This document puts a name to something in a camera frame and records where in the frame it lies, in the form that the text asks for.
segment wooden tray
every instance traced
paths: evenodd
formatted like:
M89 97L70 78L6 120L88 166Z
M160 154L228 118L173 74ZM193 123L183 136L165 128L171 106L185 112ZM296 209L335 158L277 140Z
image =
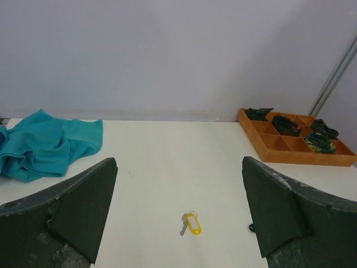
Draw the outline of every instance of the wooden tray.
M247 134L254 149L263 162L326 165L326 166L351 166L357 161L357 156L340 140L332 140L336 146L334 154L316 153L305 143L304 138L312 131L309 128L316 119L312 116L299 114L269 112L267 121L250 120L240 109L238 122ZM302 126L300 137L283 136L272 125L272 119L276 115L282 115Z

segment teal cloth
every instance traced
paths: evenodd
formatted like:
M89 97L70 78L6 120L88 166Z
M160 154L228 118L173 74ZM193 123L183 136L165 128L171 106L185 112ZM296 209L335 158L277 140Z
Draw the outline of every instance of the teal cloth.
M39 110L13 129L0 126L0 174L22 181L64 176L72 162L102 144L102 120L57 119Z

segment white table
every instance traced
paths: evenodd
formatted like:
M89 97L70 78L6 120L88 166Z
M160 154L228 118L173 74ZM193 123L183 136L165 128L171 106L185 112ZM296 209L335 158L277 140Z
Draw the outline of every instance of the white table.
M8 128L19 119L12 119ZM104 121L102 150L74 162L64 178L0 178L0 204L22 198L115 157L119 171L95 268L267 267L251 221L242 159L259 159L238 123ZM357 201L357 169L268 164ZM195 210L202 233L183 237Z

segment metal strip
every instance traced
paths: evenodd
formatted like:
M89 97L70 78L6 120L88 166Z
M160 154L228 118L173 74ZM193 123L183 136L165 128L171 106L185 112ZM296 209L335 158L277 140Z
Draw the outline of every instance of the metal strip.
M346 49L344 56L340 59L334 70L331 72L329 78L321 89L319 97L312 106L309 115L317 117L327 100L332 95L338 82L343 76L345 70L348 68L354 56L357 54L357 34L355 35L351 45Z

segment yellow key fob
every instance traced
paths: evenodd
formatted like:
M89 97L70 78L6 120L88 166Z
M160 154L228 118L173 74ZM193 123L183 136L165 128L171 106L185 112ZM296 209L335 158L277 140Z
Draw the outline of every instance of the yellow key fob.
M199 224L199 221L197 220L197 216L190 212L186 216L186 221L191 233L198 236L201 233L201 226Z

